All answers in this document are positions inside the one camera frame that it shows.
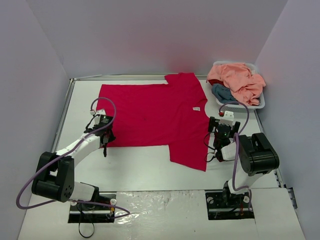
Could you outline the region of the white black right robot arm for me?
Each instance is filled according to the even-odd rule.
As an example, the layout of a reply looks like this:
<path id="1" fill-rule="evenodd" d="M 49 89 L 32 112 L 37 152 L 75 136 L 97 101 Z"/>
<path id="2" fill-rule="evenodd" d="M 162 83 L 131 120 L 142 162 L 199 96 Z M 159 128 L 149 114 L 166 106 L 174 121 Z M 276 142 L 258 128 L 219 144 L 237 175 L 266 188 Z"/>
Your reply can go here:
<path id="1" fill-rule="evenodd" d="M 251 186 L 262 176 L 276 170 L 280 165 L 278 154 L 262 132 L 251 136 L 241 134 L 240 122 L 226 116 L 209 118 L 208 134 L 214 135 L 213 157 L 219 162 L 233 161 L 230 180 L 222 189 L 222 202 L 229 207 L 240 197 L 251 197 Z"/>

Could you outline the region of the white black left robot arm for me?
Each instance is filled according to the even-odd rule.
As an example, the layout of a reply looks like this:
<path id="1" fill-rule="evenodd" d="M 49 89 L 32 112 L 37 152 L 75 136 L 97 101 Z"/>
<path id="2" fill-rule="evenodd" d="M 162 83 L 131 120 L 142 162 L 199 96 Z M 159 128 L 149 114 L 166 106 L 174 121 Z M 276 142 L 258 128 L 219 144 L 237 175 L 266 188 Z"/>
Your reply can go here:
<path id="1" fill-rule="evenodd" d="M 112 116 L 98 115 L 98 123 L 86 128 L 82 136 L 69 146 L 56 152 L 44 152 L 39 158 L 31 191 L 52 201 L 82 201 L 89 209 L 101 203 L 99 188 L 75 181 L 75 168 L 89 154 L 103 149 L 107 156 L 107 145 L 114 141 Z"/>

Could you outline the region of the white plastic laundry basket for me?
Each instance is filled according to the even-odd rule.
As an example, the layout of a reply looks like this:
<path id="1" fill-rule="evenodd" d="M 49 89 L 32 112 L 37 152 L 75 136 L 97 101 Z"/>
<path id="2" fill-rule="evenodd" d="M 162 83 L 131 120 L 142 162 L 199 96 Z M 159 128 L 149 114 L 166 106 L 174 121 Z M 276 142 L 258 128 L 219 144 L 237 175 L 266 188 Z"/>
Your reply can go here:
<path id="1" fill-rule="evenodd" d="M 227 64 L 227 63 L 237 63 L 237 62 L 232 62 L 232 61 L 216 61 L 213 63 L 213 65 L 219 65 L 219 64 Z M 259 70 L 258 68 L 252 64 L 252 63 L 245 63 L 250 69 L 251 69 L 251 72 L 252 73 L 257 73 L 257 74 L 260 74 L 259 73 Z M 239 101 L 232 101 L 232 102 L 228 102 L 228 103 L 220 103 L 217 98 L 215 97 L 215 100 L 216 100 L 216 103 L 220 106 L 222 106 L 222 108 L 224 110 L 228 110 L 228 111 L 233 111 L 233 112 L 238 112 L 238 113 L 241 113 L 241 112 L 245 112 L 245 107 L 243 106 L 244 103 L 242 102 L 239 102 Z M 262 91 L 262 94 L 259 98 L 259 105 L 258 106 L 251 106 L 251 105 L 246 105 L 248 110 L 250 112 L 253 112 L 255 110 L 258 110 L 258 109 L 262 109 L 264 106 L 265 106 L 265 98 L 264 98 L 264 93 Z"/>

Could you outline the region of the teal blue t shirt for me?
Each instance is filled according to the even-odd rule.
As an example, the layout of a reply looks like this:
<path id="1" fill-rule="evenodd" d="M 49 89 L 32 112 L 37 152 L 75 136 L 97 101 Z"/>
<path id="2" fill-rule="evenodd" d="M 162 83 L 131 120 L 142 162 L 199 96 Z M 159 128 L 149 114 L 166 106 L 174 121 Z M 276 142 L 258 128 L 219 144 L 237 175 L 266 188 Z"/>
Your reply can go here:
<path id="1" fill-rule="evenodd" d="M 222 104 L 237 101 L 231 94 L 231 90 L 223 86 L 222 84 L 219 84 L 219 83 L 213 84 L 211 88 L 211 92 L 216 97 L 216 99 Z"/>

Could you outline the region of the dark red t shirt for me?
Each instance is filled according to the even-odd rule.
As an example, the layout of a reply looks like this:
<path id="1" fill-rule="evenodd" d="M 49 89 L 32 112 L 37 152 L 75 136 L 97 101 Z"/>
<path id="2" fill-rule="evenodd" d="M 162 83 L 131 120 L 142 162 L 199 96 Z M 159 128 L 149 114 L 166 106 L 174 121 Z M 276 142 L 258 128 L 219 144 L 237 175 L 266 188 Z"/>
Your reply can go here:
<path id="1" fill-rule="evenodd" d="M 215 85 L 215 84 L 219 84 L 219 85 L 222 85 L 224 86 L 224 83 L 218 79 L 209 79 L 207 81 L 211 86 Z"/>

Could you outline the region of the salmon pink t shirt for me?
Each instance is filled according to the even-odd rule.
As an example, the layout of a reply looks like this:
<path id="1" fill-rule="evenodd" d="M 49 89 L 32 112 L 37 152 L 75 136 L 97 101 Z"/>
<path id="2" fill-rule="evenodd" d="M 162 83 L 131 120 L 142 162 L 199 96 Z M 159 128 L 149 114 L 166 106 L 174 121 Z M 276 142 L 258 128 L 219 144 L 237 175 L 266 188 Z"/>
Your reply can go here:
<path id="1" fill-rule="evenodd" d="M 207 75 L 207 81 L 220 81 L 231 95 L 247 106 L 258 106 L 266 83 L 258 73 L 242 62 L 214 64 Z"/>

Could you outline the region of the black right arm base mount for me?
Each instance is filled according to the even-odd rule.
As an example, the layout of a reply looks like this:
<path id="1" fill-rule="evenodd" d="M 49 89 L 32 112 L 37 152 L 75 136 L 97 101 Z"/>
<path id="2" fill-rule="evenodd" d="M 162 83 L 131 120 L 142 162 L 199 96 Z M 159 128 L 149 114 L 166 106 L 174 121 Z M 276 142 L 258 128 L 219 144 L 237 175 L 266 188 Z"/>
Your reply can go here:
<path id="1" fill-rule="evenodd" d="M 205 191 L 207 216 L 210 221 L 254 219 L 253 211 L 248 208 L 248 194 L 234 195 L 225 201 L 222 190 Z"/>

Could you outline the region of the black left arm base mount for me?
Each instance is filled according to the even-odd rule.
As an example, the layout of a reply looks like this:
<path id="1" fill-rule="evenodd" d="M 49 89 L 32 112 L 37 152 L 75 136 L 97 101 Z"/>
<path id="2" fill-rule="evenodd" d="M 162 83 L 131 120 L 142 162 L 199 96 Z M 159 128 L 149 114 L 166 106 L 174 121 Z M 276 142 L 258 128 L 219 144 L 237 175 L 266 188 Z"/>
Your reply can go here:
<path id="1" fill-rule="evenodd" d="M 72 202 L 69 207 L 68 224 L 114 223 L 115 210 L 107 206 Z"/>

